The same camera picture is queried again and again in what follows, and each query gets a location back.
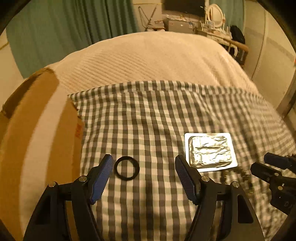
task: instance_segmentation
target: blue gripper pad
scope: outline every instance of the blue gripper pad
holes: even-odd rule
[[[279,155],[276,155],[276,154],[273,154],[270,152],[268,152],[264,155],[264,162],[266,164],[281,168],[283,170],[291,167],[291,163],[289,161],[289,158],[287,158],[285,156],[279,156]]]
[[[187,170],[187,168],[191,168],[191,167],[188,165],[188,167],[186,168],[185,165],[188,165],[185,158],[182,155],[176,156],[175,169],[181,181],[183,189],[186,193],[186,196],[188,200],[192,201],[193,204],[197,205],[198,199],[197,199],[195,184]]]
[[[90,177],[88,190],[90,192],[90,203],[94,205],[102,197],[110,173],[113,170],[113,157],[106,154],[97,167],[93,167],[87,177]]]

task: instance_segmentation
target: black bag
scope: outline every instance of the black bag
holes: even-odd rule
[[[232,40],[245,44],[244,35],[237,26],[231,25],[230,32],[232,35]]]

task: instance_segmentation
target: foil-sealed white container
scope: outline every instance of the foil-sealed white container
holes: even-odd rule
[[[184,137],[186,161],[199,172],[237,167],[229,133],[186,133]]]

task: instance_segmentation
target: curtain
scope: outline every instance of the curtain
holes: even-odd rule
[[[243,30],[244,3],[243,0],[210,0],[210,4],[217,4],[225,14],[226,26],[236,25]]]
[[[137,31],[131,0],[31,0],[6,28],[24,78],[91,44]]]

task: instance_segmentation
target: checkered cloth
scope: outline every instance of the checkered cloth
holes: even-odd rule
[[[132,156],[140,173],[122,181],[113,173],[97,202],[97,224],[105,240],[184,240],[196,207],[183,191],[174,160],[184,153],[184,134],[229,132],[239,166],[263,161],[266,152],[296,152],[284,122],[261,96],[237,88],[170,81],[122,83],[72,94],[85,122],[81,173],[109,153]],[[121,173],[132,175],[125,163]],[[221,173],[205,173],[219,182]],[[226,183],[247,184],[233,171]],[[250,198],[269,240],[285,219],[273,208],[267,183],[252,176]]]

